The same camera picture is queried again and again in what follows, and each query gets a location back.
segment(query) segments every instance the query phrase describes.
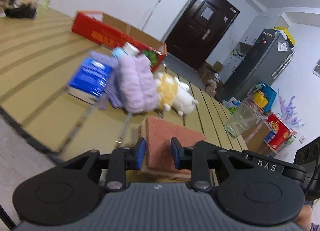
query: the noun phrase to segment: electrical outlet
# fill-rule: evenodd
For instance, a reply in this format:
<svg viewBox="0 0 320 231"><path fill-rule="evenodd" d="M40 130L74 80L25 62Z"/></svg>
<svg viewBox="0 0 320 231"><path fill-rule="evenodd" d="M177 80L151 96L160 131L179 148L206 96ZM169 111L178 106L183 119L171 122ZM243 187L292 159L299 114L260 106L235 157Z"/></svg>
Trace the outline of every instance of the electrical outlet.
<svg viewBox="0 0 320 231"><path fill-rule="evenodd" d="M301 144L303 144L305 140L306 140L305 136L302 135L299 139L299 142L301 142Z"/></svg>

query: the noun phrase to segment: door handle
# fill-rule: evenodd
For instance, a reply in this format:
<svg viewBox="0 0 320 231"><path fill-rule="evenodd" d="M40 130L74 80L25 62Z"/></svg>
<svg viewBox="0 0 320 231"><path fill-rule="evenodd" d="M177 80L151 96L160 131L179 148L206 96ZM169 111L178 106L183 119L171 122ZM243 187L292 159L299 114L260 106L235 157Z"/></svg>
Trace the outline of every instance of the door handle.
<svg viewBox="0 0 320 231"><path fill-rule="evenodd" d="M210 30L207 30L205 32L205 34L203 35L202 40L205 40L207 38L207 36L209 35L209 33L210 33Z"/></svg>

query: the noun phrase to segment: tiled floor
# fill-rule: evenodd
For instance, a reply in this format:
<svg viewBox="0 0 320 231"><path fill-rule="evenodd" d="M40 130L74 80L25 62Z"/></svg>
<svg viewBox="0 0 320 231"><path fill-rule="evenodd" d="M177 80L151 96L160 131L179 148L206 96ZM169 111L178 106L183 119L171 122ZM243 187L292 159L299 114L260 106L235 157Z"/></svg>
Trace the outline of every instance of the tiled floor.
<svg viewBox="0 0 320 231"><path fill-rule="evenodd" d="M19 218L12 204L13 191L26 179L51 167L51 161L20 138L0 117L0 205L16 224ZM0 231L7 230L0 220Z"/></svg>
<svg viewBox="0 0 320 231"><path fill-rule="evenodd" d="M201 90L205 90L204 84L198 76L197 71L195 71L192 67L189 67L187 64L170 53L168 53L168 55L164 58L164 62L167 64L168 68L176 72L179 76L188 80L191 84L194 84Z"/></svg>

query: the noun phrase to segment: cardboard box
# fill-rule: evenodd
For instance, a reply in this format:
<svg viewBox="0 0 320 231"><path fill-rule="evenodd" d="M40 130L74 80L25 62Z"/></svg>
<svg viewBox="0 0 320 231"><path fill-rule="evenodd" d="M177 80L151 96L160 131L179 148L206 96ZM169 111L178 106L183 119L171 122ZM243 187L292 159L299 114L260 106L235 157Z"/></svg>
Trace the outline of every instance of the cardboard box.
<svg viewBox="0 0 320 231"><path fill-rule="evenodd" d="M219 61L216 61L215 64L212 66L212 68L213 68L213 71L219 73L222 70L223 65Z"/></svg>
<svg viewBox="0 0 320 231"><path fill-rule="evenodd" d="M94 104L103 93L112 67L106 66L92 58L85 58L78 70L68 82L68 93Z"/></svg>
<svg viewBox="0 0 320 231"><path fill-rule="evenodd" d="M220 62L216 62L213 66L208 63L202 65L202 67L197 71L201 81L205 86L208 85L209 80L214 80L214 74L221 71L223 65Z"/></svg>
<svg viewBox="0 0 320 231"><path fill-rule="evenodd" d="M158 59L152 66L153 72L167 55L165 43L102 11L79 11L76 14L72 31L111 49L122 47L129 42L140 52L153 50Z"/></svg>
<svg viewBox="0 0 320 231"><path fill-rule="evenodd" d="M269 154L270 150L264 138L269 134L270 130L271 128L265 120L246 130L242 137L247 144L248 150L258 154Z"/></svg>
<svg viewBox="0 0 320 231"><path fill-rule="evenodd" d="M210 80L205 90L209 95L211 95L212 97L215 97L217 93L216 88L217 88L217 82L214 80Z"/></svg>

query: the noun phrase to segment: dark brown door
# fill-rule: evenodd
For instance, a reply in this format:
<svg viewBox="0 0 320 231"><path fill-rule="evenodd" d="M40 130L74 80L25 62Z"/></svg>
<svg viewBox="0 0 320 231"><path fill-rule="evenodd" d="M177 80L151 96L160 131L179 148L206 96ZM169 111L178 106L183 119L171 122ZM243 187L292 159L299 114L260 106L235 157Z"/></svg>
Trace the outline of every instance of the dark brown door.
<svg viewBox="0 0 320 231"><path fill-rule="evenodd" d="M198 70L238 14L226 0L194 0L166 40L168 52Z"/></svg>

